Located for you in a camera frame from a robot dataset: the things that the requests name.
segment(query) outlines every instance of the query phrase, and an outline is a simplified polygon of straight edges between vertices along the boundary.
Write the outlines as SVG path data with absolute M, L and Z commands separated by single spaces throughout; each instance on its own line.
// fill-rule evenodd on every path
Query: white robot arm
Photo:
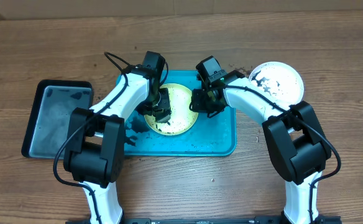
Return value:
M 304 170 L 305 171 L 304 173 L 299 172 L 296 173 L 295 176 L 291 177 L 290 173 L 287 172 L 289 171 L 287 169 L 289 169 L 290 166 L 292 165 L 285 163 L 278 164 L 277 162 L 277 159 L 280 159 L 280 161 L 284 162 L 287 160 L 285 160 L 284 158 L 285 155 L 276 154 L 278 153 L 277 150 L 280 150 L 279 148 L 277 148 L 279 146 L 279 143 L 277 142 L 279 139 L 274 138 L 274 136 L 271 135 L 272 131 L 271 129 L 274 126 L 288 123 L 285 118 L 286 116 L 283 116 L 285 115 L 285 113 L 276 110 L 273 107 L 273 105 L 269 104 L 268 101 L 265 101 L 263 98 L 259 97 L 254 92 L 245 91 L 244 89 L 242 89 L 242 88 L 249 88 L 251 90 L 254 90 L 260 93 L 261 95 L 265 96 L 266 99 L 275 103 L 284 110 L 289 110 L 290 105 L 298 103 L 303 97 L 303 82 L 301 81 L 299 74 L 297 74 L 297 72 L 288 65 L 278 62 L 272 62 L 268 63 L 267 65 L 263 64 L 259 66 L 258 67 L 259 70 L 257 71 L 254 70 L 252 72 L 253 76 L 250 78 L 243 78 L 238 75 L 236 76 L 235 71 L 234 73 L 231 72 L 229 74 L 225 74 L 224 70 L 218 72 L 217 73 L 218 76 L 216 76 L 216 72 L 213 73 L 211 72 L 211 70 L 216 70 L 217 69 L 216 66 L 218 65 L 218 63 L 217 61 L 216 63 L 214 63 L 213 60 L 215 59 L 210 57 L 197 65 L 197 70 L 200 73 L 201 80 L 203 81 L 204 85 L 206 85 L 209 89 L 216 89 L 213 87 L 216 87 L 216 85 L 218 85 L 219 83 L 220 85 L 224 85 L 224 88 L 223 87 L 217 88 L 217 90 L 220 91 L 213 92 L 212 97 L 218 98 L 216 100 L 223 101 L 225 106 L 227 105 L 241 110 L 246 115 L 248 115 L 248 117 L 252 118 L 255 122 L 257 122 L 260 125 L 263 125 L 268 147 L 276 146 L 275 147 L 276 149 L 274 150 L 270 150 L 269 148 L 269 154 L 272 163 L 277 172 L 286 180 L 285 188 L 286 188 L 287 201 L 283 210 L 283 214 L 285 215 L 287 220 L 292 224 L 310 223 L 310 213 L 309 213 L 310 184 L 313 182 L 313 180 L 321 176 L 321 171 L 324 168 L 324 161 L 323 163 L 320 163 L 321 164 L 320 167 L 315 167 L 315 169 L 309 169 L 305 167 L 305 165 L 302 165 L 300 161 L 297 161 L 295 163 L 294 161 L 292 161 L 291 163 L 293 166 L 296 166 L 299 169 L 301 168 L 306 170 Z M 137 72 L 131 71 L 130 73 L 125 74 L 125 76 L 128 79 L 128 82 L 126 83 L 125 77 L 122 76 L 115 89 L 113 89 L 113 91 L 110 92 L 110 94 L 107 97 L 105 97 L 105 99 L 103 99 L 101 102 L 92 106 L 91 109 L 94 112 L 99 111 L 101 108 L 103 108 L 103 106 L 107 105 L 108 102 L 110 102 L 111 99 L 114 98 L 114 96 L 116 96 L 122 90 L 124 85 L 127 85 L 127 87 L 122 93 L 122 95 L 112 105 L 110 105 L 108 109 L 103 111 L 101 113 L 102 115 L 104 116 L 116 115 L 118 118 L 127 119 L 136 108 L 138 108 L 139 106 L 141 107 L 142 103 L 149 102 L 148 104 L 150 106 L 158 106 L 158 104 L 160 103 L 159 101 L 156 100 L 158 97 L 157 96 L 153 97 L 153 95 L 155 95 L 155 91 L 159 91 L 159 86 L 155 85 L 155 82 L 159 82 L 162 69 L 157 70 L 156 72 L 158 76 L 155 78 L 155 80 L 147 77 L 144 73 L 143 74 L 140 73 L 138 69 Z M 257 75 L 260 72 L 262 72 L 261 75 L 263 76 L 263 78 L 258 80 Z M 281 77 L 281 79 L 274 79 L 269 77 L 269 75 L 270 76 L 279 75 L 277 74 L 279 72 L 286 74 L 286 76 Z M 281 85 L 287 85 L 285 84 L 285 80 L 287 83 L 289 82 L 288 79 L 285 77 L 294 77 L 296 78 L 297 82 L 300 83 L 299 85 L 295 85 L 295 89 L 293 89 L 291 86 L 287 86 L 286 88 L 281 90 L 281 88 L 279 88 Z M 239 86 L 241 88 L 240 89 L 231 88 L 228 86 L 234 86 L 234 87 Z M 297 113 L 300 113 L 300 109 L 301 108 L 295 108 L 294 110 L 297 111 Z M 157 115 L 158 117 L 163 118 L 163 114 L 157 114 Z M 123 125 L 124 125 L 123 122 L 120 122 L 119 126 L 117 127 L 122 127 Z M 291 124 L 285 125 L 283 126 L 282 130 L 284 130 L 284 133 L 282 133 L 284 134 L 284 137 L 286 136 L 285 133 L 289 137 L 288 133 L 293 131 L 293 125 Z M 101 128 L 101 131 L 95 132 L 95 135 L 103 137 L 103 145 L 104 145 L 106 135 L 103 133 L 104 133 L 103 128 Z M 308 150 L 311 149 L 310 147 L 316 147 L 315 148 L 316 150 L 317 149 L 321 150 L 320 146 L 318 146 L 320 144 L 315 144 L 315 146 L 309 145 L 306 142 L 301 142 L 299 144 L 304 144 L 305 149 Z M 329 158 L 328 155 L 325 155 L 321 157 L 321 159 L 324 159 L 324 157 L 325 160 Z M 89 185 L 95 192 L 100 218 L 97 218 L 94 212 L 94 203 L 93 200 L 91 199 L 89 191 L 85 190 L 86 197 L 88 199 L 89 207 L 91 210 L 90 223 L 96 224 L 99 223 L 99 220 L 101 220 L 101 223 L 108 223 L 108 224 L 120 223 L 122 221 L 122 208 L 119 206 L 117 200 L 116 183 L 115 183 L 116 178 L 105 179 L 104 181 L 102 179 L 99 179 L 100 180 L 99 181 L 95 179 L 94 175 L 79 177 L 75 173 L 76 171 L 71 169 L 72 165 L 67 165 L 67 163 L 69 164 L 72 163 L 71 161 L 68 162 L 65 161 L 65 168 L 66 166 L 68 167 L 68 169 L 66 170 L 73 174 L 74 179 L 80 181 L 82 184 Z M 316 209 L 316 193 L 317 189 L 315 188 L 313 191 L 312 209 L 311 209 L 312 217 L 314 219 L 318 216 L 318 211 Z
M 163 102 L 168 100 L 168 93 L 166 89 L 159 89 L 164 64 L 165 59 L 160 54 L 147 52 L 143 64 L 128 66 L 129 69 L 124 70 L 127 73 L 121 75 L 119 83 L 102 101 L 93 105 L 90 110 L 77 108 L 71 115 L 69 133 L 93 114 L 105 106 L 108 107 L 92 121 L 94 135 L 103 138 L 102 146 L 81 140 L 89 132 L 85 131 L 80 138 L 75 138 L 79 139 L 76 149 L 73 148 L 73 141 L 65 149 L 65 170 L 73 174 L 74 180 L 94 191 L 96 204 L 89 190 L 84 188 L 91 210 L 90 224 L 122 222 L 123 212 L 118 203 L 115 180 L 123 162 L 124 120 L 134 110 L 138 110 L 142 114 L 160 118 L 163 123 L 167 121 L 170 106 L 166 107 L 168 104 L 164 105 Z
M 273 74 L 277 74 L 277 70 L 279 71 L 280 67 L 273 65 L 273 71 L 272 71 L 274 72 Z M 290 70 L 289 75 L 293 75 L 295 72 L 296 72 L 295 70 Z M 257 85 L 249 81 L 248 78 L 238 78 L 237 80 L 231 82 L 229 85 L 248 87 L 252 90 L 258 91 L 266 98 L 273 101 L 277 105 L 281 106 L 285 110 L 288 110 L 289 105 L 291 105 L 291 103 L 278 100 L 275 97 L 273 97 L 270 93 L 264 92 L 262 88 L 257 87 Z M 296 88 L 296 87 L 299 88 L 299 86 L 288 86 L 288 87 L 290 91 L 293 91 L 291 90 L 291 88 Z M 244 91 L 235 88 L 226 88 L 224 90 L 224 97 L 226 99 L 227 104 L 230 107 L 241 110 L 243 113 L 245 113 L 248 117 L 253 119 L 258 124 L 262 124 L 263 122 L 268 120 L 268 118 L 271 116 L 278 116 L 282 114 L 281 111 L 275 110 L 272 105 L 270 105 L 268 102 L 264 101 L 262 98 L 260 98 L 259 96 L 250 91 Z M 294 131 L 293 128 L 288 130 L 289 133 L 292 133 L 293 131 Z M 283 209 L 283 213 L 290 223 L 292 224 L 310 223 L 310 216 L 308 212 L 310 184 L 312 183 L 313 180 L 315 180 L 320 176 L 321 172 L 315 172 L 310 176 L 308 176 L 307 178 L 305 178 L 302 184 L 296 184 L 292 181 L 290 182 L 285 181 L 287 201 Z M 318 216 L 318 211 L 316 209 L 316 196 L 317 196 L 317 188 L 313 190 L 313 200 L 312 200 L 313 219 L 315 219 Z

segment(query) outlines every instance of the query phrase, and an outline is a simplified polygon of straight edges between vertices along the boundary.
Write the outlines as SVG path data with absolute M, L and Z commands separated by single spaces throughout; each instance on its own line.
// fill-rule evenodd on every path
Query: black motor joint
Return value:
M 70 116 L 68 137 L 93 115 L 91 110 L 76 108 Z M 95 133 L 103 135 L 101 145 L 86 141 L 86 137 L 93 137 Z M 96 116 L 66 146 L 64 169 L 72 173 L 75 181 L 88 181 L 106 188 L 108 183 L 117 180 L 121 172 L 125 134 L 124 118 Z
M 206 113 L 208 118 L 222 112 L 227 106 L 222 87 L 245 75 L 237 70 L 227 73 L 219 62 L 210 56 L 202 60 L 196 67 L 197 80 L 201 81 L 201 89 L 194 89 L 191 97 L 190 110 Z
M 331 157 L 331 148 L 308 128 L 300 126 L 293 116 L 298 117 L 320 135 L 325 136 L 313 107 L 305 101 L 291 105 L 290 110 L 271 116 L 262 123 L 270 160 L 278 174 L 286 181 L 297 185 L 315 172 L 325 169 Z M 302 130 L 303 134 L 292 140 L 288 130 Z
M 167 88 L 160 88 L 160 79 L 165 65 L 165 59 L 158 53 L 148 51 L 142 65 L 138 65 L 135 74 L 150 80 L 149 95 L 137 108 L 141 115 L 155 117 L 158 123 L 166 123 L 170 119 L 170 100 Z

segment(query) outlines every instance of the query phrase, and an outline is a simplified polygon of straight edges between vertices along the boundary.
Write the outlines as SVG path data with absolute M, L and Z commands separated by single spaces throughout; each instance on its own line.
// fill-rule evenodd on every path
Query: wood grain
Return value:
M 130 63 L 160 52 L 171 69 L 194 69 L 209 55 L 226 70 L 271 60 L 295 67 L 305 100 L 342 157 L 340 173 L 319 184 L 319 211 L 363 223 L 363 11 L 0 21 L 0 223 L 89 216 L 83 191 L 59 184 L 52 161 L 26 159 L 20 150 L 42 79 L 87 80 L 95 101 L 112 90 L 118 71 L 105 50 Z M 117 182 L 126 216 L 279 214 L 285 187 L 259 130 L 238 112 L 238 145 L 228 157 L 127 159 Z M 335 166 L 332 157 L 325 173 Z
M 363 0 L 0 0 L 0 20 L 363 10 Z

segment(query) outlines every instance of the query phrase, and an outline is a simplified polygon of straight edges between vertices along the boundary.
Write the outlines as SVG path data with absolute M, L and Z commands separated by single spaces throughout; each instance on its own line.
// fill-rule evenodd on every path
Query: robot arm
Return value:
M 89 185 L 95 191 L 99 215 L 103 223 L 118 224 L 122 220 L 122 208 L 118 204 L 115 181 L 123 163 L 124 120 L 134 109 L 137 109 L 140 114 L 154 115 L 157 121 L 166 122 L 169 119 L 170 108 L 161 106 L 161 99 L 168 97 L 167 91 L 161 92 L 159 89 L 163 63 L 159 54 L 147 52 L 143 65 L 131 68 L 126 74 L 128 82 L 122 95 L 92 122 L 92 128 L 81 133 L 79 137 L 75 137 L 75 140 L 66 147 L 64 168 L 72 173 L 74 180 Z M 296 76 L 297 72 L 285 64 L 282 65 L 284 72 L 285 67 Z M 274 64 L 271 68 L 277 71 L 277 66 Z M 280 95 L 277 96 L 277 93 L 282 92 L 273 91 L 263 83 L 257 82 L 255 85 L 238 71 L 226 73 L 213 57 L 198 64 L 197 70 L 204 90 L 193 90 L 190 109 L 198 112 L 205 111 L 209 117 L 209 113 L 216 110 L 220 112 L 225 106 L 231 106 L 261 124 L 270 160 L 275 170 L 285 180 L 287 202 L 283 211 L 284 217 L 293 224 L 309 223 L 310 184 L 321 176 L 321 171 L 325 168 L 325 160 L 331 156 L 330 149 L 309 130 L 294 123 L 286 113 L 276 110 L 273 105 L 254 92 L 238 89 L 236 86 L 248 87 L 260 93 L 323 135 L 312 107 L 304 101 L 298 103 L 303 94 L 294 102 L 285 101 Z M 278 81 L 271 78 L 263 77 L 260 81 L 267 84 L 277 83 L 278 87 L 280 85 Z M 77 108 L 71 115 L 69 133 L 110 102 L 122 90 L 125 82 L 126 79 L 121 77 L 117 87 L 100 103 L 91 107 L 93 111 Z M 303 135 L 292 141 L 289 133 L 294 129 L 302 129 Z M 85 136 L 93 135 L 103 137 L 101 146 L 85 142 Z M 98 220 L 93 201 L 87 190 L 85 193 L 91 209 L 90 223 L 96 224 Z M 313 218 L 318 216 L 316 193 L 315 188 L 312 200 Z
M 300 127 L 283 111 L 275 109 L 269 103 L 275 103 L 288 113 L 310 123 L 311 127 L 323 135 L 312 107 L 304 101 L 300 102 L 303 97 L 303 82 L 299 74 L 288 65 L 269 62 L 260 65 L 246 78 L 238 71 L 226 74 L 213 57 L 206 58 L 196 68 L 202 86 L 206 88 L 200 92 L 206 97 L 196 99 L 205 98 L 207 102 L 193 104 L 192 109 L 206 111 L 210 117 L 209 114 L 214 112 L 211 109 L 215 108 L 212 105 L 224 103 L 225 106 L 241 110 L 261 124 L 270 160 L 285 180 L 287 201 L 283 215 L 292 224 L 310 223 L 310 184 L 321 177 L 325 160 L 331 156 L 330 148 L 323 146 L 317 136 Z M 255 92 L 266 97 L 268 101 Z M 302 129 L 303 135 L 292 141 L 289 134 L 295 129 Z M 316 193 L 317 188 L 314 188 L 311 210 L 313 219 L 318 216 Z
M 74 180 L 94 190 L 101 223 L 118 224 L 122 221 L 116 179 L 124 159 L 124 120 L 134 110 L 153 115 L 158 122 L 165 123 L 170 118 L 170 107 L 162 103 L 168 100 L 167 89 L 159 89 L 164 63 L 165 59 L 160 54 L 147 52 L 143 64 L 130 66 L 128 73 L 121 75 L 119 83 L 102 101 L 90 110 L 77 108 L 71 115 L 68 133 L 73 133 L 76 127 L 104 108 L 124 89 L 119 98 L 91 122 L 91 128 L 81 133 L 79 138 L 74 138 L 65 149 L 64 168 L 72 173 Z M 101 146 L 85 142 L 85 136 L 91 137 L 93 133 L 103 138 Z M 84 191 L 91 210 L 89 223 L 98 224 L 92 196 L 88 190 Z

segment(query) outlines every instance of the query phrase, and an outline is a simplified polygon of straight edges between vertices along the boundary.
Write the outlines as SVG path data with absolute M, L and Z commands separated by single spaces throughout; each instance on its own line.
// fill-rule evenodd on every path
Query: stain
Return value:
M 263 89 L 264 89 L 264 92 L 266 93 L 270 93 L 270 95 L 271 95 L 271 92 L 269 91 L 270 90 L 270 87 L 263 87 Z
M 133 120 L 131 121 L 131 129 L 136 133 L 143 133 L 150 131 L 150 128 L 147 127 L 145 122 L 140 121 L 138 117 L 133 117 Z
M 258 72 L 256 72 L 255 74 L 253 74 L 253 76 L 252 76 L 252 80 L 256 80 L 256 77 L 257 77 L 257 75 L 258 74 L 260 74 L 262 71 L 261 70 L 259 70 Z
M 249 76 L 250 73 L 252 73 L 252 69 L 246 70 L 245 67 L 235 68 L 235 70 L 237 70 L 238 72 L 244 73 L 246 76 Z
M 130 137 L 125 136 L 125 143 L 131 146 L 136 146 L 136 142 L 132 141 Z
M 53 93 L 53 90 L 52 89 L 49 89 L 46 93 L 46 97 L 50 97 Z
M 82 92 L 74 93 L 70 97 L 79 100 L 82 97 Z

